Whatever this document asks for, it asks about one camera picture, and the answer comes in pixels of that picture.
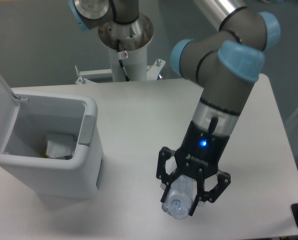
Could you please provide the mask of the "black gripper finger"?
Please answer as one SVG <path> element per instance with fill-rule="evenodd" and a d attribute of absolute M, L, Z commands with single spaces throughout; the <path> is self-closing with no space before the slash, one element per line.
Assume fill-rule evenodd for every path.
<path fill-rule="evenodd" d="M 161 202 L 164 203 L 168 193 L 171 189 L 172 184 L 180 177 L 180 170 L 177 168 L 171 173 L 166 172 L 166 162 L 174 157 L 175 151 L 168 147 L 163 147 L 159 151 L 156 178 L 161 180 L 162 186 L 165 186 L 164 193 L 161 198 Z"/>
<path fill-rule="evenodd" d="M 218 170 L 218 172 L 215 175 L 217 176 L 217 184 L 211 190 L 206 191 L 204 189 L 204 172 L 201 169 L 198 170 L 196 179 L 197 193 L 189 210 L 189 216 L 193 216 L 199 202 L 214 203 L 224 192 L 224 190 L 230 185 L 231 176 L 229 173 Z"/>

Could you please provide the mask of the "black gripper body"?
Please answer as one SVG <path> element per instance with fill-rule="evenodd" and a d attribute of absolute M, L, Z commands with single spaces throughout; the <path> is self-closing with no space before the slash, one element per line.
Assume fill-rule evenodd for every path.
<path fill-rule="evenodd" d="M 218 172 L 218 163 L 229 136 L 217 136 L 218 117 L 214 116 L 207 129 L 190 122 L 183 142 L 175 153 L 177 168 L 182 175 L 197 180 L 198 173 L 206 179 Z"/>

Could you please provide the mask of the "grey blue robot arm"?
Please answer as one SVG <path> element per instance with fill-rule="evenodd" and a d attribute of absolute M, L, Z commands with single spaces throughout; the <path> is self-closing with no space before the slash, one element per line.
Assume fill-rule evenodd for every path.
<path fill-rule="evenodd" d="M 199 203 L 215 202 L 231 182 L 218 163 L 263 67 L 264 51 L 279 41 L 280 25 L 268 13 L 252 12 L 241 0 L 199 0 L 218 32 L 202 41 L 184 39 L 170 56 L 172 69 L 203 88 L 179 149 L 159 152 L 156 177 L 164 189 L 162 209 L 176 219 L 192 216 Z M 145 64 L 131 66 L 132 51 L 151 40 L 152 29 L 136 0 L 71 0 L 82 30 L 98 28 L 113 51 L 116 82 L 146 79 Z"/>

